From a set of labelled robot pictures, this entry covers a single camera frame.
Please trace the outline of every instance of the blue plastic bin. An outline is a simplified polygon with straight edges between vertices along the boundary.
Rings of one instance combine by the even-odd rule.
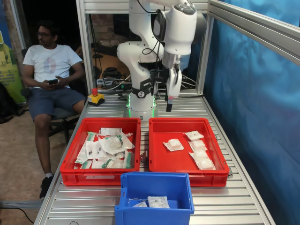
[[[169,209],[133,207],[148,196],[167,196]],[[121,175],[117,225],[188,225],[194,204],[187,173],[129,172]]]

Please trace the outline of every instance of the white t-shirt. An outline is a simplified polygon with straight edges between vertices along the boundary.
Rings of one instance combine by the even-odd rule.
[[[68,77],[69,69],[82,59],[67,45],[57,45],[54,49],[46,49],[41,45],[30,47],[23,64],[34,66],[34,79],[38,82]]]

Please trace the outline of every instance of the black bag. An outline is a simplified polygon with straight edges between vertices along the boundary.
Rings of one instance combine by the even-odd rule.
[[[9,95],[8,90],[0,83],[0,124],[10,121],[13,116],[21,116],[24,114],[24,110],[18,113],[18,105]]]

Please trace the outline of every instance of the red button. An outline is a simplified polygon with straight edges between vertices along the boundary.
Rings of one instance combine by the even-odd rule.
[[[92,95],[97,96],[98,95],[98,89],[97,88],[92,88]]]

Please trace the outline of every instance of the white sock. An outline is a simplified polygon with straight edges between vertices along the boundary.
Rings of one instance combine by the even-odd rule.
[[[45,174],[45,177],[48,177],[48,178],[49,178],[49,177],[53,177],[53,173],[51,173],[51,172],[46,173],[46,174]]]

